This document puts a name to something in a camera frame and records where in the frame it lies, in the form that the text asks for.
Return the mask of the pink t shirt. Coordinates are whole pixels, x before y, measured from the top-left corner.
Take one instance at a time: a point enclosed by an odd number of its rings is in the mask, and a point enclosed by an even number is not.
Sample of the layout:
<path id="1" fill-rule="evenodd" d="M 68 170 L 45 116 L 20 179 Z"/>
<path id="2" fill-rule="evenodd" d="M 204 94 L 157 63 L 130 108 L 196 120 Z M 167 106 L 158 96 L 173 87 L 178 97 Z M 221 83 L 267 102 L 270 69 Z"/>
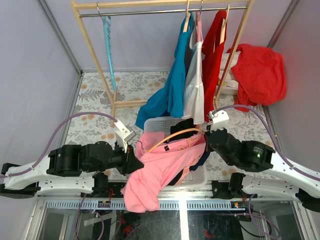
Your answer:
<path id="1" fill-rule="evenodd" d="M 195 165 L 205 151 L 206 142 L 198 133 L 189 138 L 162 143 L 165 133 L 145 132 L 136 144 L 135 156 L 144 167 L 131 173 L 121 190 L 126 209 L 133 213 L 144 213 L 159 209 L 158 194 L 180 172 L 184 177 L 189 167 Z"/>

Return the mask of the orange hanger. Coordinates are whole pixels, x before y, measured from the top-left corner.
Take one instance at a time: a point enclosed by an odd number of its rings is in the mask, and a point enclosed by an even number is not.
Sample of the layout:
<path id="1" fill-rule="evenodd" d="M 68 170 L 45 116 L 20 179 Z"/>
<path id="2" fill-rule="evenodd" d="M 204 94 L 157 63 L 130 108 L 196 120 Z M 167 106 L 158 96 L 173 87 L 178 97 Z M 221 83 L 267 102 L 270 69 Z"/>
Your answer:
<path id="1" fill-rule="evenodd" d="M 200 128 L 188 128 L 188 129 L 184 129 L 184 130 L 180 130 L 178 132 L 175 132 L 167 137 L 165 137 L 164 139 L 162 139 L 161 141 L 159 141 L 158 143 L 156 143 L 154 146 L 152 146 L 151 148 L 145 150 L 145 148 L 143 147 L 143 142 L 142 141 L 138 141 L 138 143 L 141 144 L 141 148 L 145 151 L 145 152 L 148 152 L 148 153 L 151 153 L 155 148 L 157 148 L 158 146 L 160 146 L 161 144 L 163 144 L 164 142 L 166 142 L 167 140 L 170 140 L 171 138 L 173 137 L 176 137 L 178 135 L 182 135 L 182 134 L 185 134 L 185 133 L 189 133 L 189 132 L 197 132 L 197 133 L 200 133 L 201 135 L 204 135 L 205 134 L 205 131 L 203 129 L 200 129 Z"/>

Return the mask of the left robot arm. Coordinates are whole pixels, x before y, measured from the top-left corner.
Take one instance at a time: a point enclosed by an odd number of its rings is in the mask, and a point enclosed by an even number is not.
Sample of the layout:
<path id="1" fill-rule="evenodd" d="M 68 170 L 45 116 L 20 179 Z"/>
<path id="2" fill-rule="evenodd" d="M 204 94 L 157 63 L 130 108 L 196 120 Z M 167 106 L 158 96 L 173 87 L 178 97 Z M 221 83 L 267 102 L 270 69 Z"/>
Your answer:
<path id="1" fill-rule="evenodd" d="M 111 189 L 106 170 L 117 169 L 126 176 L 143 167 L 131 145 L 123 149 L 105 141 L 67 144 L 52 150 L 39 164 L 3 164 L 0 194 L 11 199 L 29 199 L 35 195 L 107 198 Z"/>

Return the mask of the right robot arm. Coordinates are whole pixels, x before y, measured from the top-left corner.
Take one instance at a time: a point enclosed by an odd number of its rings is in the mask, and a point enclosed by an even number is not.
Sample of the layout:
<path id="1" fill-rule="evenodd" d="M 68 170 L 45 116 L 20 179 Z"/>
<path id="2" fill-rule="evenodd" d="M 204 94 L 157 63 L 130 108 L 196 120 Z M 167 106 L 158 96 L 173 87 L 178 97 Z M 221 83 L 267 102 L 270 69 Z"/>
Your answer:
<path id="1" fill-rule="evenodd" d="M 288 198 L 310 211 L 320 211 L 320 174 L 258 141 L 239 141 L 222 130 L 204 135 L 206 151 L 217 153 L 229 166 L 244 173 L 232 173 L 229 182 L 213 181 L 213 197 L 230 200 L 250 196 Z"/>

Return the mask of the white t shirt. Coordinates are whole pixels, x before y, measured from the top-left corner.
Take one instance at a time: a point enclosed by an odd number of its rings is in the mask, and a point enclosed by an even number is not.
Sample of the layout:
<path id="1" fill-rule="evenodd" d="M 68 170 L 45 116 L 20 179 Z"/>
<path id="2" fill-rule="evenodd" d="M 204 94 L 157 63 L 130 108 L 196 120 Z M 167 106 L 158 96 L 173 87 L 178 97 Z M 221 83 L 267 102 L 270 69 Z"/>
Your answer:
<path id="1" fill-rule="evenodd" d="M 187 66 L 186 79 L 183 95 L 183 119 L 193 119 L 194 125 L 205 122 L 204 117 L 204 86 L 202 70 L 202 41 L 197 42 L 197 12 L 193 17 L 194 27 L 189 38 L 189 43 L 185 53 L 185 63 Z"/>

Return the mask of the teal t shirt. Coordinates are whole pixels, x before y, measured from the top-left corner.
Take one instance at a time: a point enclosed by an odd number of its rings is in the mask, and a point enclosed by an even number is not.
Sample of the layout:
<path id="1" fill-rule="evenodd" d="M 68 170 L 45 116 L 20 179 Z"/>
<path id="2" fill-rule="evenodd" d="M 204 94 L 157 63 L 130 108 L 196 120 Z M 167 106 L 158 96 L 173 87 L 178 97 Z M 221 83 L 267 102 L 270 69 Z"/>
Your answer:
<path id="1" fill-rule="evenodd" d="M 144 129 L 148 119 L 171 116 L 181 118 L 184 115 L 184 87 L 186 81 L 185 54 L 190 36 L 195 26 L 193 14 L 190 12 L 188 30 L 183 32 L 183 20 L 174 51 L 174 62 L 163 88 L 154 93 L 147 103 L 140 107 L 135 125 Z"/>

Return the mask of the wooden hanger right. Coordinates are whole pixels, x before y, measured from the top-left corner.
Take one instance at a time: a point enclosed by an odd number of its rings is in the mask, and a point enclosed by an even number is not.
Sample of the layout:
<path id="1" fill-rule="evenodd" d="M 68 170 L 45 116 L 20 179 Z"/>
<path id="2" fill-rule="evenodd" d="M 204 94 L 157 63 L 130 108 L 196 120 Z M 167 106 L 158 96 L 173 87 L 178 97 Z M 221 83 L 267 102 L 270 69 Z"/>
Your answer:
<path id="1" fill-rule="evenodd" d="M 222 20 L 221 31 L 220 31 L 220 42 L 219 42 L 220 44 L 222 44 L 225 41 L 229 12 L 230 12 L 230 4 L 227 5 L 226 17 Z"/>

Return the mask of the red hanging t shirt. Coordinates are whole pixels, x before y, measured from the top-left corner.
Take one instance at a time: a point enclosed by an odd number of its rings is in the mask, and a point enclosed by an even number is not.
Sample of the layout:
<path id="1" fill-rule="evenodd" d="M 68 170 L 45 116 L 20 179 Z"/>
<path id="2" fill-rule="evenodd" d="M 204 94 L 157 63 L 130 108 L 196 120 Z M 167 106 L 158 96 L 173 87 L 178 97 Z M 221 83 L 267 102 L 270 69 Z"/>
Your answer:
<path id="1" fill-rule="evenodd" d="M 214 96 L 218 84 L 222 55 L 225 48 L 226 37 L 221 38 L 223 21 L 226 20 L 227 11 L 216 13 L 211 27 L 202 44 L 202 82 L 204 89 L 204 120 L 209 122 L 208 113 L 214 110 Z"/>

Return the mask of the pink hanger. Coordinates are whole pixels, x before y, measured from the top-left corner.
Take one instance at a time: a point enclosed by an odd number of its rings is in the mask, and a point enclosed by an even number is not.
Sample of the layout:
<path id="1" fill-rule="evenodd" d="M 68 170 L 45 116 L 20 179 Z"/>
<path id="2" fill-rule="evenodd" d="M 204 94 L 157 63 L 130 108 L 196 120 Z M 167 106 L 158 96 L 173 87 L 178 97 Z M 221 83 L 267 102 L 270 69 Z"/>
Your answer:
<path id="1" fill-rule="evenodd" d="M 202 41 L 202 19 L 201 19 L 201 13 L 203 8 L 203 0 L 201 0 L 200 8 L 196 13 L 196 36 L 197 36 L 197 42 Z"/>

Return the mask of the cream wooden hanger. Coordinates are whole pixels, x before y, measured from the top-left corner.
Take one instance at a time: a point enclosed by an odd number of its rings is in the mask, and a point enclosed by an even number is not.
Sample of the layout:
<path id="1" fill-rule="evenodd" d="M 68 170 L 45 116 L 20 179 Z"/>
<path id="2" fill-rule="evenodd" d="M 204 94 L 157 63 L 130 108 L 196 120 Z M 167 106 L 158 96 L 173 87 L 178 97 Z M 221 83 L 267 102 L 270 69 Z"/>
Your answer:
<path id="1" fill-rule="evenodd" d="M 190 20 L 189 6 L 190 6 L 190 0 L 187 1 L 187 5 L 186 5 L 186 15 L 185 15 L 185 21 L 183 26 L 183 33 L 185 33 L 188 30 L 188 24 Z"/>

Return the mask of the light blue hanger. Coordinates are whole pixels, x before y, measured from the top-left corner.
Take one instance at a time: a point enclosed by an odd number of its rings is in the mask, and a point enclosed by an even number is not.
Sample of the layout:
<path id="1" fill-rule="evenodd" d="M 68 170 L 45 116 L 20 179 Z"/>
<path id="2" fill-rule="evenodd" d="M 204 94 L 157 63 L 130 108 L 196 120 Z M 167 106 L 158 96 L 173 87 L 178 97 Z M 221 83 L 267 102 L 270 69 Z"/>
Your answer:
<path id="1" fill-rule="evenodd" d="M 110 79 L 112 83 L 112 88 L 114 91 L 116 91 L 117 84 L 116 84 L 116 79 L 114 75 L 112 48 L 111 48 L 111 17 L 101 15 L 98 2 L 96 3 L 96 8 L 98 11 L 98 15 L 101 18 L 102 24 L 103 24 L 104 42 L 105 42 L 105 49 L 106 49 L 107 62 L 109 67 L 109 74 L 110 74 Z"/>

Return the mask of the peach garment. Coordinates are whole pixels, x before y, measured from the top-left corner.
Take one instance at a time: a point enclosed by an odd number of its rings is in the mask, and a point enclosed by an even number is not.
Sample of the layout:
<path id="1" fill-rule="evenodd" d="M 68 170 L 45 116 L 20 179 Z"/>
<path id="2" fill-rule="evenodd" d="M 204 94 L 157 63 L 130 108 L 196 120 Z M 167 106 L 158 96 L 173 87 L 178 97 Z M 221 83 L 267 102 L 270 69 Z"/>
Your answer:
<path id="1" fill-rule="evenodd" d="M 170 182 L 172 186 L 180 185 L 183 179 L 192 171 L 196 171 L 203 166 L 210 153 L 206 151 L 206 141 L 203 133 L 194 134 L 188 138 L 182 139 L 183 145 L 178 150 L 186 149 L 186 164 L 178 175 Z"/>

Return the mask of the white laundry basket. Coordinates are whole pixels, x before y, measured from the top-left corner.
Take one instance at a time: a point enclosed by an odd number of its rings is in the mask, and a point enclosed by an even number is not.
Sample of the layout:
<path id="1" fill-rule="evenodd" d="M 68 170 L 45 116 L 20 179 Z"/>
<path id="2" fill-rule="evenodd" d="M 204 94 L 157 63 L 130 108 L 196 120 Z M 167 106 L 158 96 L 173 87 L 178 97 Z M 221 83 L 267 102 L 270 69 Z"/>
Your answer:
<path id="1" fill-rule="evenodd" d="M 165 136 L 171 134 L 171 127 L 184 119 L 171 116 L 150 118 L 144 123 L 144 132 L 164 132 Z M 207 183 L 207 169 L 205 164 L 199 166 L 195 171 L 190 171 L 178 185 L 168 185 L 162 191 L 198 189 Z"/>

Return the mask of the black garment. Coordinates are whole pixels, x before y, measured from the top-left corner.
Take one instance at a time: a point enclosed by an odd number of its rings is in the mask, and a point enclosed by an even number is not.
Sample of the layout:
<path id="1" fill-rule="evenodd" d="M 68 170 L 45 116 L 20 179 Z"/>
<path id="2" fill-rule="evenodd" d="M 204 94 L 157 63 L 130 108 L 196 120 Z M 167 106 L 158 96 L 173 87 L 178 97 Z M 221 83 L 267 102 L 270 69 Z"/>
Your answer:
<path id="1" fill-rule="evenodd" d="M 176 125 L 171 126 L 170 127 L 170 134 L 176 133 L 176 132 L 181 131 L 181 130 L 189 129 L 189 128 L 197 128 L 197 126 L 194 125 L 194 120 L 192 118 L 185 119 L 183 121 L 180 121 Z M 187 132 L 187 133 L 175 136 L 175 137 L 171 138 L 170 140 L 167 140 L 166 142 L 170 143 L 170 142 L 173 142 L 175 140 L 186 139 L 186 138 L 189 138 L 189 137 L 191 137 L 191 136 L 193 136 L 195 134 L 197 134 L 197 132 L 195 132 L 195 131 Z M 180 182 L 185 177 L 185 175 L 187 175 L 189 173 L 189 171 L 195 171 L 195 170 L 198 169 L 198 167 L 203 166 L 209 156 L 210 156 L 210 153 L 205 150 L 204 153 L 202 154 L 201 158 L 199 159 L 199 161 L 197 163 L 195 163 L 194 165 L 191 165 L 187 169 L 181 170 L 171 180 L 171 182 L 168 183 L 168 186 L 177 185 L 178 182 Z"/>

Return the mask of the floral mat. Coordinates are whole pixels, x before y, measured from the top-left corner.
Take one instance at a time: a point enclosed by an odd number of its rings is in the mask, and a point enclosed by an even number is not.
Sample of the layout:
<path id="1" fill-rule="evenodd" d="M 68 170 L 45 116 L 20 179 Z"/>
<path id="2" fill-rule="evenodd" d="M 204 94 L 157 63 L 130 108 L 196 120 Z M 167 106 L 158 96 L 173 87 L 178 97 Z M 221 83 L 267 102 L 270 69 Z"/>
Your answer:
<path id="1" fill-rule="evenodd" d="M 147 100 L 161 89 L 168 78 L 168 72 L 117 72 L 116 99 L 118 101 Z M 135 125 L 138 107 L 118 108 L 115 111 L 116 119 L 132 127 L 135 137 L 130 141 L 135 146 L 143 134 L 143 130 Z M 83 74 L 80 85 L 75 94 L 73 113 L 101 112 L 111 114 L 112 107 L 105 92 L 98 73 L 86 72 Z M 242 112 L 234 108 L 227 109 L 229 123 L 227 131 L 240 141 L 259 141 L 270 147 L 273 142 L 262 122 L 253 112 Z M 113 145 L 116 141 L 115 129 L 107 117 L 83 115 L 75 117 L 68 125 L 65 144 L 86 145 L 98 141 L 106 141 Z M 232 173 L 237 172 L 234 166 L 228 166 L 215 152 L 212 152 L 205 162 L 207 179 L 229 180 Z"/>

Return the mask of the red cloth pile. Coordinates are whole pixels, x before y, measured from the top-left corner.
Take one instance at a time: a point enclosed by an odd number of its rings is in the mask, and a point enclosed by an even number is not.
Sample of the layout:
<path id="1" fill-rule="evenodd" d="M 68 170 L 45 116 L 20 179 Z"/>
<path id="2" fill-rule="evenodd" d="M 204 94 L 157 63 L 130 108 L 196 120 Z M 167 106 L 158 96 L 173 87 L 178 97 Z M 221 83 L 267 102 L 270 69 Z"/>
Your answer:
<path id="1" fill-rule="evenodd" d="M 236 105 L 269 106 L 287 94 L 283 56 L 268 47 L 239 44 L 237 63 L 231 72 L 238 82 Z"/>

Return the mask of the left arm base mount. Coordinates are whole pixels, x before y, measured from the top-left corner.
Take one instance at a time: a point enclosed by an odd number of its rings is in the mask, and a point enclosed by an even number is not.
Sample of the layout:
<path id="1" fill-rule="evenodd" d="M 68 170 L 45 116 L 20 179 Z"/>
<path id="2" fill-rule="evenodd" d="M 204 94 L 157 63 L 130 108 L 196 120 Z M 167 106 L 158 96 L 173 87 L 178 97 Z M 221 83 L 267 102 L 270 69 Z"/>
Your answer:
<path id="1" fill-rule="evenodd" d="M 108 192 L 110 199 L 122 199 L 123 194 L 121 190 L 125 187 L 124 182 L 109 182 L 108 183 Z"/>

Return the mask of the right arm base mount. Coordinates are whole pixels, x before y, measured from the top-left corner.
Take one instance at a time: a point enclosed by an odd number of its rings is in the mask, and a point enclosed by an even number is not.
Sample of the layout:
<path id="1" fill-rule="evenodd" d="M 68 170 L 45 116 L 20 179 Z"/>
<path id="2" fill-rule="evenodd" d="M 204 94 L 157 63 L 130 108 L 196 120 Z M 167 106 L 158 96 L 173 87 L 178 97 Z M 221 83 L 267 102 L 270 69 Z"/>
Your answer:
<path id="1" fill-rule="evenodd" d="M 218 181 L 213 180 L 211 182 L 212 187 L 212 198 L 213 199 L 222 199 L 222 200 L 230 200 L 233 199 L 235 196 L 229 190 L 229 181 Z"/>

